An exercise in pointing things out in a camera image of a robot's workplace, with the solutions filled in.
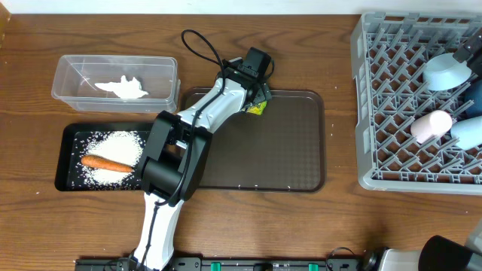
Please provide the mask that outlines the yellow green snack packet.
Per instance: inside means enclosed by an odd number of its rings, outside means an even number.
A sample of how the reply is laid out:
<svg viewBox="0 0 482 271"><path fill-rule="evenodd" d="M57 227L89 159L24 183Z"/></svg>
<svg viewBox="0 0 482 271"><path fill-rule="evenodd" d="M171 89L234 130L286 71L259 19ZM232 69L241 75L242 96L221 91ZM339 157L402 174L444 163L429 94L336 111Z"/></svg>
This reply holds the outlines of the yellow green snack packet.
<svg viewBox="0 0 482 271"><path fill-rule="evenodd" d="M261 102L261 103L258 103L256 105L252 105L252 106L248 107L245 110L245 113L262 115L266 106L267 106L267 102L264 101L264 102Z"/></svg>

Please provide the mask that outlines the light blue bowl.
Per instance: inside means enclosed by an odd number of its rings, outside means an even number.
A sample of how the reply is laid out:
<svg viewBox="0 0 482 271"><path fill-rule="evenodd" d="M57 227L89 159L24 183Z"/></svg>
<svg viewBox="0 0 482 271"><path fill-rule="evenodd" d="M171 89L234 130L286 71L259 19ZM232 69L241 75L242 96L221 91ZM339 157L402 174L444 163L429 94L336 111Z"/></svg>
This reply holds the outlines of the light blue bowl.
<svg viewBox="0 0 482 271"><path fill-rule="evenodd" d="M458 62L453 53L444 53L430 59L423 72L427 89L444 91L458 87L471 77L466 61Z"/></svg>

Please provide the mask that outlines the white pink cup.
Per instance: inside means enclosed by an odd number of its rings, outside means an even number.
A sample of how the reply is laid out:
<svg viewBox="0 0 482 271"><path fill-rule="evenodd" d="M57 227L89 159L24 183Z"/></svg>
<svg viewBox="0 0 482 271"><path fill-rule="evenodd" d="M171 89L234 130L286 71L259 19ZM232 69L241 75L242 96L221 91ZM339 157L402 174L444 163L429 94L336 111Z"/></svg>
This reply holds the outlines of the white pink cup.
<svg viewBox="0 0 482 271"><path fill-rule="evenodd" d="M452 117L446 111L436 110L415 120L410 126L410 134L422 144L442 137L452 125Z"/></svg>

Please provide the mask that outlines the light blue cup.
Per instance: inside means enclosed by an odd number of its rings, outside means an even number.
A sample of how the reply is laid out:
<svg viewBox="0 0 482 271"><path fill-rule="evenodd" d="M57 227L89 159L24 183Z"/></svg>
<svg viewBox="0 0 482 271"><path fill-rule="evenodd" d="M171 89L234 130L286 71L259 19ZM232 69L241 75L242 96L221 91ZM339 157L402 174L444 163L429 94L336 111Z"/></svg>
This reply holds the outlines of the light blue cup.
<svg viewBox="0 0 482 271"><path fill-rule="evenodd" d="M481 116L453 124L450 134L453 139L458 140L456 146L463 150L481 145Z"/></svg>

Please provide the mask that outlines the white tissue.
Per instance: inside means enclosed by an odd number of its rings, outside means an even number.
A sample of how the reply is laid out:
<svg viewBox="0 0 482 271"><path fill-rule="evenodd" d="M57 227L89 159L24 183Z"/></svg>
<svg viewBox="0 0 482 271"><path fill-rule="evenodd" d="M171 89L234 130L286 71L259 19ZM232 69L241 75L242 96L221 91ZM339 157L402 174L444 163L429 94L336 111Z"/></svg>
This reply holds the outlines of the white tissue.
<svg viewBox="0 0 482 271"><path fill-rule="evenodd" d="M120 99L139 99L149 92L142 89L141 82L133 77L131 81L122 75L119 82L95 83L95 86L106 92L115 94Z"/></svg>

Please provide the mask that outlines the orange carrot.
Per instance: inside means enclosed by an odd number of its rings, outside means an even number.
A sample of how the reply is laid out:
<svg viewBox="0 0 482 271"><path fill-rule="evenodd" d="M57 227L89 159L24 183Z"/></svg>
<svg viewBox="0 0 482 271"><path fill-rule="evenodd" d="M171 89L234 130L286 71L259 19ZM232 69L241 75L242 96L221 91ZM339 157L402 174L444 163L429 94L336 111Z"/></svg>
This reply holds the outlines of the orange carrot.
<svg viewBox="0 0 482 271"><path fill-rule="evenodd" d="M88 166L95 169L104 169L113 172L129 173L133 171L131 166L118 163L112 160L107 160L103 157L94 155L86 155L81 158L81 163L84 166Z"/></svg>

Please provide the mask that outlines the dark blue plate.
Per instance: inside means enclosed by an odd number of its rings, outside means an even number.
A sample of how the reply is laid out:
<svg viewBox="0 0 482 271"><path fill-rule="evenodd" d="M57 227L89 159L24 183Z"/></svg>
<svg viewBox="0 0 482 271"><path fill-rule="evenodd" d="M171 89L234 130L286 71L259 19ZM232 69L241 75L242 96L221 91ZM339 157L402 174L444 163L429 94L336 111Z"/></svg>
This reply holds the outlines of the dark blue plate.
<svg viewBox="0 0 482 271"><path fill-rule="evenodd" d="M466 91L464 100L474 103L465 110L468 117L479 117L482 111L481 81L472 84Z"/></svg>

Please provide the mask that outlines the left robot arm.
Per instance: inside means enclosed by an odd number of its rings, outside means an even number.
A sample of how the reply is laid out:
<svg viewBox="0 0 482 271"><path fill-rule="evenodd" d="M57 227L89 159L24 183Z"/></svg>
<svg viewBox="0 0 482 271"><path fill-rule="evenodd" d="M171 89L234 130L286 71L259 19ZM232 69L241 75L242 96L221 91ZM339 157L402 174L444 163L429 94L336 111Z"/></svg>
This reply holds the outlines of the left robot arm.
<svg viewBox="0 0 482 271"><path fill-rule="evenodd" d="M214 133L232 115L270 100L273 71L268 56L223 61L203 98L177 114L158 114L136 169L145 218L131 270L162 270L171 261L178 217L203 177Z"/></svg>

